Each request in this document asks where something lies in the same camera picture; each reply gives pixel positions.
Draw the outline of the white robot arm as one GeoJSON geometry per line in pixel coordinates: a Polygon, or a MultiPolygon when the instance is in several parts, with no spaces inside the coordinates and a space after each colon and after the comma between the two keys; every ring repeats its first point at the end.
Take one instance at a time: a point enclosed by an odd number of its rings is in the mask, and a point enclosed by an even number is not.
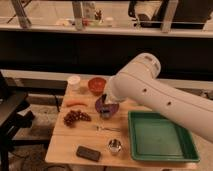
{"type": "Polygon", "coordinates": [[[153,54],[138,54],[108,79],[105,102],[130,98],[213,143],[213,101],[161,83],[156,79],[160,71],[153,54]]]}

